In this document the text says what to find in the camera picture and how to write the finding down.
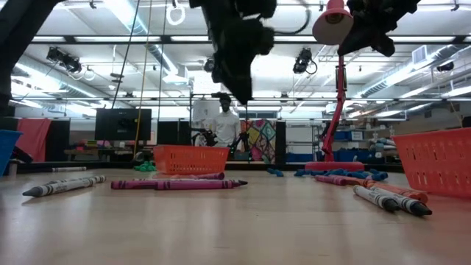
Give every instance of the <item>person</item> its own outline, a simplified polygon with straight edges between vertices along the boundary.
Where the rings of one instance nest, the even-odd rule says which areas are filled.
[[[213,122],[213,129],[218,142],[215,147],[228,147],[241,133],[241,121],[236,114],[230,111],[231,100],[227,94],[222,94],[219,97],[219,103],[222,112],[214,118]],[[239,142],[237,149],[240,150],[240,147],[241,142]]]

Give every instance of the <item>orange crayon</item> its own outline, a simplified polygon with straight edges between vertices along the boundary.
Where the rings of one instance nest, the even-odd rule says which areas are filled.
[[[419,200],[422,203],[427,203],[428,202],[428,196],[425,192],[415,191],[415,190],[411,190],[411,189],[408,189],[408,188],[400,188],[400,187],[392,186],[392,185],[389,185],[389,184],[383,184],[383,183],[370,183],[370,184],[368,184],[367,188],[372,187],[372,186],[382,188],[382,189],[385,189],[387,191],[394,192],[396,194],[400,194],[400,195],[409,197],[411,199]]]

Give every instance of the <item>red plastic basket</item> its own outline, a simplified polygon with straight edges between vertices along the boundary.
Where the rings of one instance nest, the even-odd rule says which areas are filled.
[[[411,188],[471,197],[471,128],[393,139]]]
[[[154,147],[157,170],[163,174],[209,174],[223,172],[229,148],[160,145]]]

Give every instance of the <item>tv screen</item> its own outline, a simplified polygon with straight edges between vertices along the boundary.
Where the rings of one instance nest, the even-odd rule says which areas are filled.
[[[96,110],[95,140],[134,141],[138,129],[137,109]],[[152,110],[141,110],[139,140],[150,140]]]

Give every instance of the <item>red fabric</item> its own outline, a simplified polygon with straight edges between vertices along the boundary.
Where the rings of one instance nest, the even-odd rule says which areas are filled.
[[[18,121],[18,131],[22,132],[16,146],[29,155],[34,162],[44,162],[46,159],[46,136],[51,120],[21,119]]]

